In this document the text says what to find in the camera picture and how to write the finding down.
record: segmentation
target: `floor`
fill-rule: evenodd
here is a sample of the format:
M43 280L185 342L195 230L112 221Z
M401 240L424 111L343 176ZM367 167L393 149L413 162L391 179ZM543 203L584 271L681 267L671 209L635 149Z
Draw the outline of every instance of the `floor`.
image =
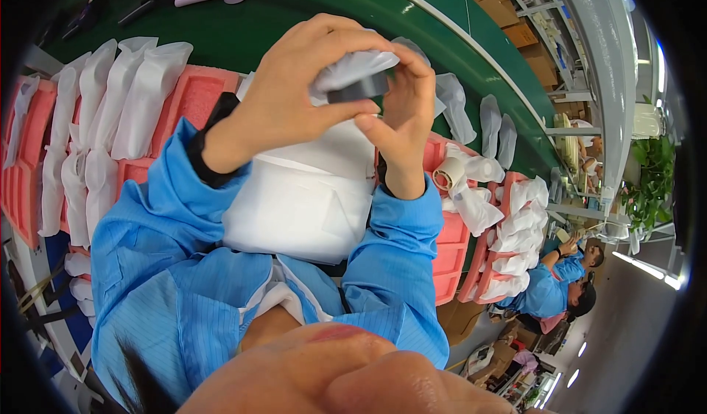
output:
M476 326L474 327L474 330L472 330L469 337L464 339L463 342L450 348L447 366L454 365L455 363L466 359L476 348L493 343L494 340L499 338L499 334L505 326L505 322L491 323L488 313L483 312L479 320L476 322ZM455 366L449 371L459 374L463 366L464 364Z

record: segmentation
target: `woman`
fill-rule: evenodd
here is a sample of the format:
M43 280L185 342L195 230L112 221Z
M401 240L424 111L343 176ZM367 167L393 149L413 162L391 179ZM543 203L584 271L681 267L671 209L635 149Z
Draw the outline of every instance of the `woman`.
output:
M371 100L309 103L325 66L368 49L400 57L383 119ZM432 69L409 49L320 14L270 48L230 116L198 133L182 118L148 181L125 184L93 237L91 353L109 392L133 412L510 413L438 370L449 346L430 262L443 220L422 171L434 98ZM387 173L341 289L287 256L205 253L253 155L348 118Z

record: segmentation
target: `black hair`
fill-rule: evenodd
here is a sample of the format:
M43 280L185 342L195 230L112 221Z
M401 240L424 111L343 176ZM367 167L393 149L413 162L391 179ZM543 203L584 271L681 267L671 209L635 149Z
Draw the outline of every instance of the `black hair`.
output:
M590 312L597 302L597 292L594 286L588 282L582 284L582 295L580 295L577 300L577 305L567 306L567 311L570 313L570 316L579 317Z
M110 374L113 384L118 389L123 404L130 414L174 414L179 409L170 395L165 391L160 382L147 368L133 346L118 341L118 346L125 358L128 375L133 382L133 389L137 400L133 400L125 388L118 382L113 373Z

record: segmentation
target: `hair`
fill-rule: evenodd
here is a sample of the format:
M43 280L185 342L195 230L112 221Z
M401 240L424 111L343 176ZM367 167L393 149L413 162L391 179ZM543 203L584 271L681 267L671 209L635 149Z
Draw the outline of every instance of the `hair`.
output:
M567 311L570 313L570 316L584 316L594 308L596 302L597 292L594 290L594 286L585 282L582 284L582 295L579 296L577 305L567 306Z

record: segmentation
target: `blue jacket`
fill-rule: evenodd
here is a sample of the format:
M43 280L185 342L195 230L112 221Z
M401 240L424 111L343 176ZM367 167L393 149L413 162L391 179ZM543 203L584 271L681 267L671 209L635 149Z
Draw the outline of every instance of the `blue jacket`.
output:
M91 248L96 310L91 355L101 382L122 401L112 376L134 397L117 340L136 348L172 399L182 404L236 351L253 320L269 254L205 250L224 235L221 216L250 174L248 163L211 189L191 168L185 146L196 130L184 118L150 166L148 181L127 181L98 224ZM417 351L443 368L449 344L437 322L431 261L443 226L437 190L402 201L376 189L370 228L337 286L314 265L279 256L306 323L339 321Z

